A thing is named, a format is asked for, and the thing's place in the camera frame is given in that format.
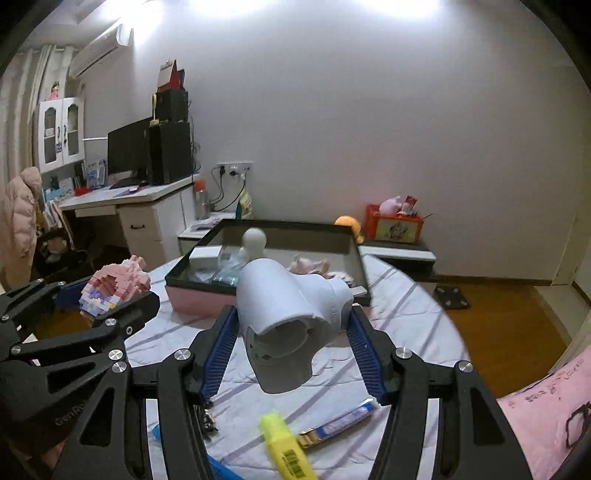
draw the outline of white figurine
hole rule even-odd
[[[242,235],[242,248],[240,257],[247,262],[252,262],[257,258],[265,258],[265,246],[267,236],[260,228],[249,228]]]

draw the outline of computer monitor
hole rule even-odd
[[[150,162],[150,120],[144,118],[109,132],[107,140],[107,171],[110,174],[132,171],[129,179],[112,188],[138,185],[147,181]]]

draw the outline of air conditioner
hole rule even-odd
[[[121,47],[129,46],[131,31],[131,27],[120,23],[113,25],[110,29],[99,35],[72,59],[70,63],[70,76],[73,78],[79,77],[109,53]]]

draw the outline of white box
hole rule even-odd
[[[189,263],[195,270],[217,270],[222,246],[195,247],[189,255]]]

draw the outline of orange plush toy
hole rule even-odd
[[[355,234],[355,239],[357,240],[357,243],[362,244],[364,242],[365,238],[363,238],[363,236],[361,235],[361,224],[355,218],[350,217],[348,215],[338,217],[336,219],[335,225],[350,226],[351,230],[353,230],[353,233]]]

